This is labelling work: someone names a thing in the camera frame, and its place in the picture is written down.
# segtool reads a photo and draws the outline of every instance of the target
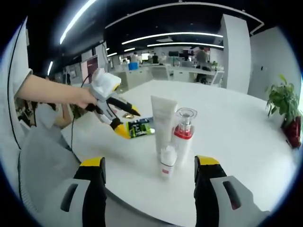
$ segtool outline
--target hand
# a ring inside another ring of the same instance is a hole
[[[81,107],[82,109],[85,109],[88,104],[92,103],[94,105],[97,104],[96,98],[89,92],[89,88],[80,88],[80,96],[79,99],[76,102],[76,105]]]

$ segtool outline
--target white round table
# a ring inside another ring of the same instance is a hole
[[[151,95],[176,100],[179,107],[198,111],[187,163],[169,180],[161,178],[153,135],[123,139],[93,113],[75,121],[75,154],[81,161],[106,158],[106,187],[114,195],[154,218],[193,227],[194,156],[199,154],[217,159],[227,175],[235,176],[252,191],[261,210],[272,210],[277,205],[291,182],[295,165],[285,136],[267,118],[265,101],[223,88],[155,80],[122,96],[138,108],[143,118],[152,116]],[[71,126],[62,134],[70,144]]]

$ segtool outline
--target person's arm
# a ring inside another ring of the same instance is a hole
[[[55,120],[55,125],[60,128],[65,128],[71,123],[71,116],[67,104],[62,104],[62,116],[58,116]]]
[[[97,103],[96,98],[86,88],[51,82],[35,75],[27,77],[16,96],[43,103],[77,104],[83,109],[90,103]]]

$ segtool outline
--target ceiling light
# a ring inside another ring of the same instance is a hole
[[[179,44],[184,44],[184,45],[201,45],[201,46],[213,46],[213,47],[219,47],[219,48],[224,48],[224,46],[220,45],[215,45],[215,44],[203,44],[203,43],[163,43],[163,44],[151,44],[147,45],[147,47],[151,46],[163,46],[163,45],[179,45]]]
[[[124,52],[133,51],[134,49],[135,49],[135,48],[126,49],[126,50],[124,50]]]
[[[51,63],[49,63],[49,67],[48,67],[48,70],[47,70],[47,75],[49,75],[49,73],[51,72],[52,66],[53,66],[53,62],[51,61]]]
[[[154,38],[154,37],[166,36],[166,35],[209,35],[209,36],[216,36],[216,37],[220,37],[220,38],[223,37],[223,35],[204,33],[204,32],[173,32],[173,33],[163,33],[163,34],[157,34],[157,35],[149,35],[149,36],[145,36],[145,37],[141,37],[141,38],[137,38],[137,39],[132,39],[132,40],[129,40],[129,41],[126,41],[126,42],[122,43],[122,45],[129,44],[131,42],[135,42],[135,41],[142,40],[142,39],[148,39],[148,38]]]
[[[68,24],[67,28],[63,32],[63,35],[61,36],[60,39],[60,44],[63,43],[66,34],[68,31],[74,26],[74,24],[77,22],[77,20],[81,17],[81,15],[97,0],[89,0],[82,8],[78,11],[78,13],[74,16],[74,18],[71,20],[71,22]]]
[[[114,56],[114,55],[116,55],[116,54],[117,54],[117,53],[111,53],[111,54],[108,55],[108,57]]]

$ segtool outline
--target white tube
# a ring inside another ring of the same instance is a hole
[[[161,149],[166,148],[171,140],[178,103],[173,100],[151,96],[151,105],[155,124],[157,157],[160,159]]]

